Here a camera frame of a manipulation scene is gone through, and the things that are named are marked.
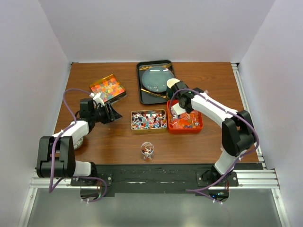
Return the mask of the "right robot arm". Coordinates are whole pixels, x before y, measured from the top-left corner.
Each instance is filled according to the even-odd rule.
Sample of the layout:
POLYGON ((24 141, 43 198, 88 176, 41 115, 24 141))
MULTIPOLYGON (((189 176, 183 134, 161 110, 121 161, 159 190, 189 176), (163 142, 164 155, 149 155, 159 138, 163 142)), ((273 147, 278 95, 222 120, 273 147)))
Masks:
POLYGON ((228 174, 236 163, 247 155, 250 147, 259 146, 259 137, 254 129, 251 115, 248 111, 237 111, 224 106, 212 99, 205 91, 190 89, 183 81, 176 82, 170 88, 172 100, 178 103, 171 105, 169 110, 175 114, 198 111, 222 129, 222 153, 211 169, 205 171, 201 178, 211 185, 221 186, 228 180, 228 174))

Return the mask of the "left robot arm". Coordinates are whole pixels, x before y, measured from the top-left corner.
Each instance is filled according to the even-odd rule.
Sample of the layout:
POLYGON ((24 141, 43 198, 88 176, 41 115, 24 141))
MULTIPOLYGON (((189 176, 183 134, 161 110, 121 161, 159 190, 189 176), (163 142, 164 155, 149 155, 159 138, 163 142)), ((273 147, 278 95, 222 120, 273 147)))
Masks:
POLYGON ((36 172, 40 178, 49 178, 52 191, 64 178, 81 178, 86 185, 94 185, 98 181, 95 164, 77 161, 75 144, 87 136, 97 123, 114 122, 122 115, 110 103, 100 103, 92 98, 80 100, 80 110, 69 126, 52 136, 40 138, 36 172))

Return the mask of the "orange tray of lollipops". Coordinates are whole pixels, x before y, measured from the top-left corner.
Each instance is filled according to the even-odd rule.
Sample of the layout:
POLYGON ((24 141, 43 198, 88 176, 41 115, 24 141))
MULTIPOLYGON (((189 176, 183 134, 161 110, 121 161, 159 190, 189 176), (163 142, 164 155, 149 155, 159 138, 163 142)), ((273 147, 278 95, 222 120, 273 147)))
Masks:
POLYGON ((172 134, 195 134, 203 128, 202 114, 198 111, 173 116, 169 110, 170 100, 167 102, 168 132, 172 134))

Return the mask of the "gold tin of gummy candies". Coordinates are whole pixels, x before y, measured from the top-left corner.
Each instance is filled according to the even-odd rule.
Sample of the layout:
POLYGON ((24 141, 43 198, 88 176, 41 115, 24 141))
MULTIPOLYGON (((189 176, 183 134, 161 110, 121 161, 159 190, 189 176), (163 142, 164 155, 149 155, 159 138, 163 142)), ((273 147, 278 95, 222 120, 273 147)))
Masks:
POLYGON ((94 94, 101 93, 101 98, 105 103, 113 104, 126 97, 126 89, 114 74, 90 84, 89 88, 94 94))

